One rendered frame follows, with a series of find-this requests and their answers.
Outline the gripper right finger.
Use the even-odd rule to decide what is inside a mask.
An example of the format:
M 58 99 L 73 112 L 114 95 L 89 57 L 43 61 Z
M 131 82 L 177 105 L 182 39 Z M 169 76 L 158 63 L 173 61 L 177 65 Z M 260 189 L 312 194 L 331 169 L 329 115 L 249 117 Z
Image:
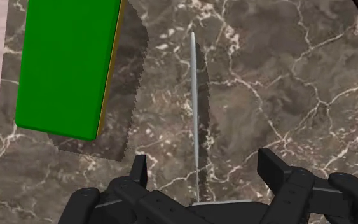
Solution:
M 258 150 L 257 173 L 274 197 L 260 224 L 308 224 L 322 214 L 330 224 L 358 224 L 358 178 L 331 173 L 327 179 L 287 165 L 269 148 Z

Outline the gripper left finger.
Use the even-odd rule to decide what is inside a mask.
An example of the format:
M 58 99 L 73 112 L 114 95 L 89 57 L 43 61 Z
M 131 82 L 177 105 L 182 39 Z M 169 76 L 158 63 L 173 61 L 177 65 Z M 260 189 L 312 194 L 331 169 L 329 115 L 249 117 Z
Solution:
M 94 187 L 73 192 L 58 224 L 97 224 L 92 213 L 111 205 L 108 224 L 203 224 L 203 218 L 164 193 L 147 190 L 147 182 L 146 156 L 137 155 L 130 174 L 113 179 L 103 194 Z

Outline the green box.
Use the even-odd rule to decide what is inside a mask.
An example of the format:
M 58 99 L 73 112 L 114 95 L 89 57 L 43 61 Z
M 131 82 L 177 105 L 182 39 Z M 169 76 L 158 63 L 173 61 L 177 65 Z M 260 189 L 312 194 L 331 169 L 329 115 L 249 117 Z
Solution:
M 15 123 L 85 141 L 101 132 L 126 0 L 28 0 Z

